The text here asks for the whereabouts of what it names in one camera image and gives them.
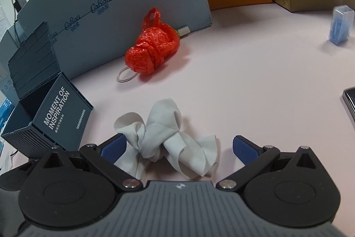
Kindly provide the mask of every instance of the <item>clear plastic box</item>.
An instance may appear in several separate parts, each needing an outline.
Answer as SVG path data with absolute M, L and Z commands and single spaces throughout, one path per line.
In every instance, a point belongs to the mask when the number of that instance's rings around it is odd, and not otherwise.
M 350 7 L 346 5 L 334 7 L 329 41 L 336 45 L 347 41 L 353 22 L 354 11 Z

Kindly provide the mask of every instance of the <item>poster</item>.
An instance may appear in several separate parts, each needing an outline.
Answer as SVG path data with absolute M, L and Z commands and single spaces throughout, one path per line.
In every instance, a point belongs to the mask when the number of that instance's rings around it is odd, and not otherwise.
M 5 32 L 10 28 L 10 23 L 6 18 L 5 12 L 0 5 L 0 41 L 4 36 Z

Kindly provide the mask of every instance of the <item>blue gripper pad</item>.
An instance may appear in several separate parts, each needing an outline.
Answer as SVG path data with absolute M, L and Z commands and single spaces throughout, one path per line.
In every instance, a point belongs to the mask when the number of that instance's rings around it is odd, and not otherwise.
M 125 135 L 119 136 L 116 140 L 109 143 L 101 151 L 101 156 L 114 164 L 126 151 L 127 139 Z
M 248 165 L 259 156 L 259 152 L 248 143 L 250 141 L 243 136 L 235 136 L 233 139 L 233 153 L 244 165 Z

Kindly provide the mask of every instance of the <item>power adapter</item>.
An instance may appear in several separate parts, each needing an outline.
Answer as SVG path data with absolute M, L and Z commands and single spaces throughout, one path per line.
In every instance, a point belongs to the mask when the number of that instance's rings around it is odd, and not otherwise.
M 20 12 L 20 10 L 24 7 L 24 5 L 27 3 L 26 0 L 15 0 L 14 7 L 17 11 L 17 13 Z

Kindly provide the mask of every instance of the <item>crumpled cloth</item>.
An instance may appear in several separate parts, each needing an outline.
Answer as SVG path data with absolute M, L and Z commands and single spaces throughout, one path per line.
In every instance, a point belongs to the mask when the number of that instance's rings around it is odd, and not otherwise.
M 216 137 L 194 140 L 180 132 L 181 122 L 181 113 L 172 99 L 156 102 L 146 125 L 137 113 L 119 117 L 114 128 L 126 136 L 128 144 L 115 165 L 140 180 L 150 162 L 166 157 L 185 178 L 210 175 L 217 160 Z

